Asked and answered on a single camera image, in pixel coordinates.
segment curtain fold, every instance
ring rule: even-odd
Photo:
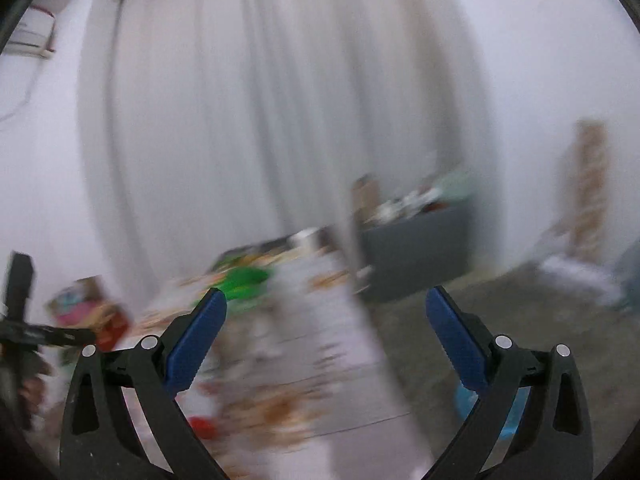
[[[117,165],[156,279],[229,248],[334,225],[350,189],[407,192],[459,162],[420,0],[123,0]]]

